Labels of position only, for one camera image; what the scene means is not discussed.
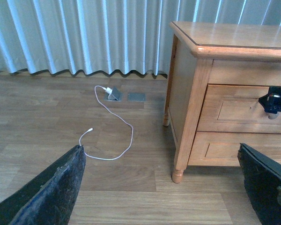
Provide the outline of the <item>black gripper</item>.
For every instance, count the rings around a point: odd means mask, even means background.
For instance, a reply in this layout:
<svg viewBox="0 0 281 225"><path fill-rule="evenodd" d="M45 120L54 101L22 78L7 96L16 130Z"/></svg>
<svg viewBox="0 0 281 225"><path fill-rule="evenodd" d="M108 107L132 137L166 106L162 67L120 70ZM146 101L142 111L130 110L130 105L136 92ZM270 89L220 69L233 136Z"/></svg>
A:
<svg viewBox="0 0 281 225"><path fill-rule="evenodd" d="M259 103L266 113L281 112L281 86L270 86L268 93L259 98Z"/></svg>

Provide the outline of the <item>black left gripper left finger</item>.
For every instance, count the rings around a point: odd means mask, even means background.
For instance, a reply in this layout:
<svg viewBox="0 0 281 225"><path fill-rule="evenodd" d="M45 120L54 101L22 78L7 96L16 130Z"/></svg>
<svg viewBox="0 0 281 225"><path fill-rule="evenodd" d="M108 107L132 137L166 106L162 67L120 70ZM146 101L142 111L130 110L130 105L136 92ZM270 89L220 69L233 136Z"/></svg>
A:
<svg viewBox="0 0 281 225"><path fill-rule="evenodd" d="M0 225L67 225L85 169L76 145L0 203Z"/></svg>

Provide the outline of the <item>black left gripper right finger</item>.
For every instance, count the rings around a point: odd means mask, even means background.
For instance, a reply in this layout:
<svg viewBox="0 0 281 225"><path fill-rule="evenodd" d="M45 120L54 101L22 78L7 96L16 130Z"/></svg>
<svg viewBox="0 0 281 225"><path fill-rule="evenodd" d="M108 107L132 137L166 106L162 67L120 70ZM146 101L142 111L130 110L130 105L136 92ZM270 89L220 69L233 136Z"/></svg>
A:
<svg viewBox="0 0 281 225"><path fill-rule="evenodd" d="M251 205L263 225L281 225L281 164L242 143L238 161Z"/></svg>

